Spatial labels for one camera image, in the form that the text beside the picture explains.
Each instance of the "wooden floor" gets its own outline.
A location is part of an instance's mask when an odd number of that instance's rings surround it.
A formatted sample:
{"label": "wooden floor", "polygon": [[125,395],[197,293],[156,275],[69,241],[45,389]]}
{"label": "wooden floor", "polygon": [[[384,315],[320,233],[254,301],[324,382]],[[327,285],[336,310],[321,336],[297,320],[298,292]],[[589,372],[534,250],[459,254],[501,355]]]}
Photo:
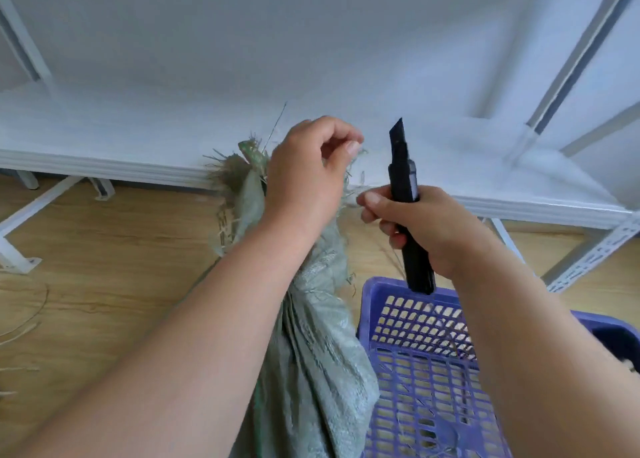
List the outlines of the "wooden floor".
{"label": "wooden floor", "polygon": [[[53,183],[44,180],[31,192],[0,176],[0,220]],[[0,391],[17,392],[0,401],[0,455],[104,373],[214,260],[208,241],[217,232],[215,198],[125,187],[108,202],[95,195],[81,183],[8,237],[23,254],[44,261],[28,276],[0,273],[0,334],[33,314],[45,295],[47,303],[32,320],[39,323],[34,330],[0,343],[0,368],[30,369],[0,372]],[[344,298],[357,318],[364,281],[399,272],[386,237],[364,226],[356,209],[343,212],[340,223],[356,274],[355,291],[345,289]],[[574,229],[534,224],[511,232],[538,274],[582,238]],[[639,261],[640,240],[633,240],[560,298],[640,327]]]}

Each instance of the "basket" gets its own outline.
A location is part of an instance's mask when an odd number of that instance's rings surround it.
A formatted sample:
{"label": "basket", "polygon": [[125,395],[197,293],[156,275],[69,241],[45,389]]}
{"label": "basket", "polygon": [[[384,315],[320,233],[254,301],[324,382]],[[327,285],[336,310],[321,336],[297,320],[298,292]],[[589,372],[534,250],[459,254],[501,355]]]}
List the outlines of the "basket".
{"label": "basket", "polygon": [[[640,369],[640,334],[610,317],[573,312],[620,360]],[[358,338],[380,384],[363,456],[510,457],[458,296],[411,292],[404,281],[369,279]]]}

